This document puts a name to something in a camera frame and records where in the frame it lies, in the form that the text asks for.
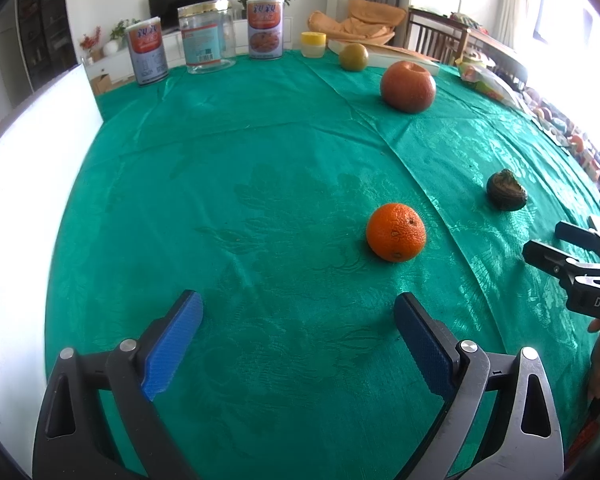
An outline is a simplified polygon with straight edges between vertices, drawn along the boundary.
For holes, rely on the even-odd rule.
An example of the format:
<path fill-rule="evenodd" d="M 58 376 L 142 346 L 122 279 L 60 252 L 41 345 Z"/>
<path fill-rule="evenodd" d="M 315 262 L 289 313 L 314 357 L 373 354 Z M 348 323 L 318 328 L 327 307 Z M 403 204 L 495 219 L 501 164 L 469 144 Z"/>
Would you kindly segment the dark avocado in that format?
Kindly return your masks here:
<path fill-rule="evenodd" d="M 527 205 L 528 192 L 509 169 L 503 169 L 486 181 L 486 194 L 498 209 L 516 211 Z"/>

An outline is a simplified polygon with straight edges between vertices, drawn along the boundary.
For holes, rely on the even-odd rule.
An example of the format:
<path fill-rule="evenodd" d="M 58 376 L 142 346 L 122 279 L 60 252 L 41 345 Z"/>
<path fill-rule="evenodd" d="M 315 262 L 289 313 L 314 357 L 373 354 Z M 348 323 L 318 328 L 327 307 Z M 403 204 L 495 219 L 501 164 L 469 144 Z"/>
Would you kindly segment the orange tangerine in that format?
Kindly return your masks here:
<path fill-rule="evenodd" d="M 400 203 L 378 207 L 367 222 L 365 234 L 370 249 L 389 262 L 415 258 L 427 241 L 426 228 L 418 213 Z"/>

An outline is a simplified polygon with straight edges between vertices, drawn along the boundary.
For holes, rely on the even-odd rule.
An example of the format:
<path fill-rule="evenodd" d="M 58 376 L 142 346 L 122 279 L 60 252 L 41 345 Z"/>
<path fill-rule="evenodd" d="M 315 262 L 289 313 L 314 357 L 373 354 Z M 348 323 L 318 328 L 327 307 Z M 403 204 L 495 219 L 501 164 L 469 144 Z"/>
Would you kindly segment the red apple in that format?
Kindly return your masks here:
<path fill-rule="evenodd" d="M 384 101 L 408 114 L 426 110 L 436 97 L 434 77 L 422 66 L 400 61 L 389 66 L 381 77 L 380 95 Z"/>

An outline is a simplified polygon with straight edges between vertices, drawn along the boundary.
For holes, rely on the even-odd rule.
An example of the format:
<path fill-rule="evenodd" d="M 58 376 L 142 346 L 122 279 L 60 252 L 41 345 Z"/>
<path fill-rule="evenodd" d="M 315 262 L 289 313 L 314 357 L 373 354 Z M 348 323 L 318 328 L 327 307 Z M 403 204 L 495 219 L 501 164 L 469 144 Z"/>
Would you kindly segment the snack bag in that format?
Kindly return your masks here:
<path fill-rule="evenodd" d="M 456 61 L 460 79 L 477 92 L 501 104 L 522 110 L 518 94 L 506 82 L 478 63 Z"/>

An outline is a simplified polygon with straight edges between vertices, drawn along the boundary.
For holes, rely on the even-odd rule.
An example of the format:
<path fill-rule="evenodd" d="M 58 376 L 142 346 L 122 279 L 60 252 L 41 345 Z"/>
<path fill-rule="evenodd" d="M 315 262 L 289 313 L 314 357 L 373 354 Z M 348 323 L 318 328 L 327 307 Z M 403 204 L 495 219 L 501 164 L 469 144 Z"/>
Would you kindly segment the wooden chair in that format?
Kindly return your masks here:
<path fill-rule="evenodd" d="M 407 11 L 404 47 L 438 63 L 454 65 L 462 57 L 469 39 L 469 27 L 429 11 Z"/>

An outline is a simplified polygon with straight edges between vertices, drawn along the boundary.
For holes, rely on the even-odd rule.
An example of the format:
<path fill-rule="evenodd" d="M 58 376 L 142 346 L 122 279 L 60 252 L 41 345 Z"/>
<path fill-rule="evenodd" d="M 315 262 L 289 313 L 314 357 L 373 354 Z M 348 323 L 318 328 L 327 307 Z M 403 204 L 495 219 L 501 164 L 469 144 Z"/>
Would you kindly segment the white cardboard box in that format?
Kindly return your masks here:
<path fill-rule="evenodd" d="M 46 389 L 45 309 L 62 216 L 102 115 L 83 66 L 0 122 L 0 443 L 32 468 Z"/>

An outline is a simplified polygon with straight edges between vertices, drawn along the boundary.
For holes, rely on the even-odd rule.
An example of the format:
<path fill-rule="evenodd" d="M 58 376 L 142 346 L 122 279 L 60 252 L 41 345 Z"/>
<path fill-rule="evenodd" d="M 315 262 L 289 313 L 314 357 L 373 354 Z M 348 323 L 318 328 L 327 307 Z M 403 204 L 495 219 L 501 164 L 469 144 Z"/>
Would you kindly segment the small green-yellow pear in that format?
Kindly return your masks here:
<path fill-rule="evenodd" d="M 368 64 L 368 51 L 362 44 L 345 44 L 339 53 L 339 64 L 348 72 L 362 72 Z"/>

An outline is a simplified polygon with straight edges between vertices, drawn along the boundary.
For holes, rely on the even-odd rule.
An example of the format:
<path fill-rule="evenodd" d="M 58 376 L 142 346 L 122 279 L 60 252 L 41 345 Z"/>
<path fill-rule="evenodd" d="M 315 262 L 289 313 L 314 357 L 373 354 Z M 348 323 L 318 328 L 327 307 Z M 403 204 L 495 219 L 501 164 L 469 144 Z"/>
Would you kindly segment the green tablecloth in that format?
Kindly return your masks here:
<path fill-rule="evenodd" d="M 538 350 L 566 442 L 585 420 L 588 319 L 521 251 L 600 212 L 590 179 L 455 70 L 415 115 L 380 80 L 288 52 L 97 101 L 50 271 L 46 359 L 108 350 L 200 292 L 204 320 L 156 405 L 202 478 L 393 478 L 441 406 L 393 322 L 401 292 L 486 351 Z M 486 194 L 503 169 L 524 208 Z M 411 260 L 366 242 L 388 203 L 424 222 Z"/>

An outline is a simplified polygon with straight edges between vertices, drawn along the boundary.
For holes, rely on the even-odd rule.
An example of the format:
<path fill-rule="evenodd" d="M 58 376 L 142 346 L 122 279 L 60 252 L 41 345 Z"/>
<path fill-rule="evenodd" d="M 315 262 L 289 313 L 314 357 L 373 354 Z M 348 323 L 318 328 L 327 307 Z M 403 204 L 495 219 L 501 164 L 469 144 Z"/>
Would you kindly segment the orange lounge chair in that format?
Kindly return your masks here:
<path fill-rule="evenodd" d="M 366 42 L 384 46 L 394 37 L 396 29 L 406 20 L 407 10 L 390 4 L 349 0 L 348 16 L 341 22 L 321 11 L 308 18 L 311 32 L 322 32 L 328 39 Z"/>

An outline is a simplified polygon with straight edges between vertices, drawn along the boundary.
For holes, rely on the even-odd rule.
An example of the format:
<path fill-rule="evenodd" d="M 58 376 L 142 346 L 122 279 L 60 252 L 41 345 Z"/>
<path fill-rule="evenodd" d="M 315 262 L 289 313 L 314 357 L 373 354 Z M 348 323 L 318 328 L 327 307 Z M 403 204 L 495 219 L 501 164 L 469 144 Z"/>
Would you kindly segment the yellow lid small jar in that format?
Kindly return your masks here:
<path fill-rule="evenodd" d="M 302 32 L 300 36 L 300 51 L 305 58 L 322 58 L 327 47 L 327 37 L 324 32 Z"/>

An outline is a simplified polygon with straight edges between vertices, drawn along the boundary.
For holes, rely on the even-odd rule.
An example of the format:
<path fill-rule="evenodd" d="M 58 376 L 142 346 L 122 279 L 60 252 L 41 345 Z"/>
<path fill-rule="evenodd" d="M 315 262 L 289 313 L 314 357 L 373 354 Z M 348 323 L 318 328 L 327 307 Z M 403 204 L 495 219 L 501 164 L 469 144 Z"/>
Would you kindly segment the cardboard box on floor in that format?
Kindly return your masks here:
<path fill-rule="evenodd" d="M 102 74 L 92 78 L 90 84 L 95 96 L 101 96 L 112 89 L 112 82 L 108 74 Z"/>

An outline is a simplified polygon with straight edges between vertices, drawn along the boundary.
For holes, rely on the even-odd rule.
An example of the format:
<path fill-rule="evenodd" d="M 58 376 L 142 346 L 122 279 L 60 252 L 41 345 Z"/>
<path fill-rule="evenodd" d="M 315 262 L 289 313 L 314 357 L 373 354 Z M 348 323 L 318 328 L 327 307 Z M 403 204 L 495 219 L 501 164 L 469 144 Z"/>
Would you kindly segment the right red-label tin can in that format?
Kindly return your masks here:
<path fill-rule="evenodd" d="M 284 50 L 284 0 L 248 0 L 250 58 L 274 60 Z"/>

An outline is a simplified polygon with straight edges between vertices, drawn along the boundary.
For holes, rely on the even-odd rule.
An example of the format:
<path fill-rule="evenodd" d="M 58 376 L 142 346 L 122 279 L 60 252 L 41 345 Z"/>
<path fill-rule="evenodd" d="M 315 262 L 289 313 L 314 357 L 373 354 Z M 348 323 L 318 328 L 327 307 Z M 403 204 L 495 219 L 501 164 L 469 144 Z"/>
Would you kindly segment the red-label tin can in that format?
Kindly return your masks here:
<path fill-rule="evenodd" d="M 161 20 L 158 16 L 129 25 L 125 29 L 136 82 L 152 84 L 169 73 L 163 47 Z"/>
<path fill-rule="evenodd" d="M 284 0 L 248 0 L 250 58 L 274 60 L 284 50 Z"/>

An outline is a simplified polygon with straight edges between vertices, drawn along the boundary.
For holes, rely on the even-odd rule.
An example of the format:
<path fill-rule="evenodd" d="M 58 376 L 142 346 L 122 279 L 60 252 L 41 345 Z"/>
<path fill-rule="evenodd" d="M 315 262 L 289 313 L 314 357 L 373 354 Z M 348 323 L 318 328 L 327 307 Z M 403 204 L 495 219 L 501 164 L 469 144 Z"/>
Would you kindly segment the red flower vase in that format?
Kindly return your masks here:
<path fill-rule="evenodd" d="M 79 46 L 86 58 L 90 58 L 93 55 L 94 50 L 99 45 L 100 36 L 102 36 L 102 29 L 100 26 L 96 26 L 91 35 L 84 34 L 82 36 Z"/>

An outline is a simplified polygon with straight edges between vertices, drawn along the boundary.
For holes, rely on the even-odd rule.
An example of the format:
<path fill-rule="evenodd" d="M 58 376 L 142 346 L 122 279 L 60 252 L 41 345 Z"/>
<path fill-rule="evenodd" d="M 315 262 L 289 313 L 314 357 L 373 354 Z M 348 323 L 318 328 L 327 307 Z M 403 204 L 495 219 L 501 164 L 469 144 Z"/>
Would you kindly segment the left red-label tin can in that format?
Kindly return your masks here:
<path fill-rule="evenodd" d="M 161 20 L 158 16 L 129 25 L 125 29 L 136 82 L 152 84 L 169 73 L 163 47 Z"/>

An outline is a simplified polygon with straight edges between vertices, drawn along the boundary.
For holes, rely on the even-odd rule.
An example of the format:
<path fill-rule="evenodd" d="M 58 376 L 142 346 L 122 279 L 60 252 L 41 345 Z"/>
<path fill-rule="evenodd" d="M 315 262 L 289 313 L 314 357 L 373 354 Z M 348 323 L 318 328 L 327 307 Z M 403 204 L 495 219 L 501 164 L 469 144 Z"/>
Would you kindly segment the small potted plant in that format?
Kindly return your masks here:
<path fill-rule="evenodd" d="M 240 18 L 245 20 L 248 14 L 248 1 L 249 0 L 237 0 L 240 7 Z"/>

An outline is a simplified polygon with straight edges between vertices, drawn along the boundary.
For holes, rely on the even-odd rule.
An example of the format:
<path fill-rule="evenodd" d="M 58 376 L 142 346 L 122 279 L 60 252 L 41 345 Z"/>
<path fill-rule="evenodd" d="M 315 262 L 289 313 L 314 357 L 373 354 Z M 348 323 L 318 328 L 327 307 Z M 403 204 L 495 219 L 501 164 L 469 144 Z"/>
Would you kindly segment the left green plant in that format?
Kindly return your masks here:
<path fill-rule="evenodd" d="M 114 28 L 110 32 L 110 40 L 115 41 L 120 49 L 125 45 L 126 29 L 138 23 L 137 18 L 126 18 L 125 20 L 118 21 L 114 25 Z"/>

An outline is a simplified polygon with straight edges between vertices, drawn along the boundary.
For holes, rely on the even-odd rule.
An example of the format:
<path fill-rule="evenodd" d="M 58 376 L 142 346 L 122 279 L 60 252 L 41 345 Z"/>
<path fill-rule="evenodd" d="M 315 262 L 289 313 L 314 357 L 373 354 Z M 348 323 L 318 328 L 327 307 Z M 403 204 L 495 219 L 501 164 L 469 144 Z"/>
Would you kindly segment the dark wooden bookshelf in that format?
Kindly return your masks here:
<path fill-rule="evenodd" d="M 24 67 L 33 91 L 78 64 L 66 0 L 16 0 Z"/>

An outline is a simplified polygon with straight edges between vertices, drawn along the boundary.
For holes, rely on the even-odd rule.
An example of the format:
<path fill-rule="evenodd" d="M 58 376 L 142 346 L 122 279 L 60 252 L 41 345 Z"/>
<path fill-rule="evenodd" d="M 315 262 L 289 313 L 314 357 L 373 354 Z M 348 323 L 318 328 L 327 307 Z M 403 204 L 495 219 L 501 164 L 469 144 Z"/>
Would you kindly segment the clear glass jar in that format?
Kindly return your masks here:
<path fill-rule="evenodd" d="M 235 64 L 236 42 L 230 0 L 211 0 L 178 8 L 187 71 L 206 74 Z"/>

